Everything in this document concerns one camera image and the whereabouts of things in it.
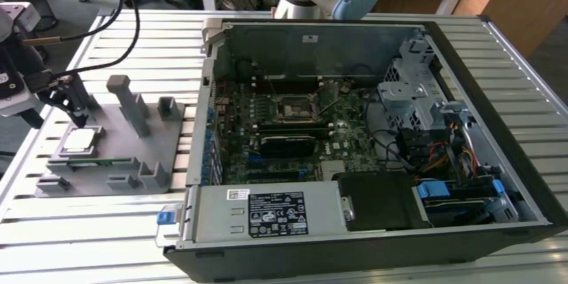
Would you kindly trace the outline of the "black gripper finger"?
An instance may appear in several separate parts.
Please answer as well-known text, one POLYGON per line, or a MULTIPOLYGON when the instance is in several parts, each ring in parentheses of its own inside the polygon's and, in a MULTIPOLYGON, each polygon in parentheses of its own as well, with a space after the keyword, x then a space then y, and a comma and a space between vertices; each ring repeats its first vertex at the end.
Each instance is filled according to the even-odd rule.
POLYGON ((95 107, 95 101, 89 96, 77 74, 57 77, 46 89, 38 92, 38 99, 67 115, 75 128, 86 125, 89 109, 95 107))
POLYGON ((38 113, 38 109, 42 104, 35 100, 26 100, 21 104, 21 111, 17 113, 17 116, 27 123, 30 128, 39 129, 43 124, 43 118, 38 113))

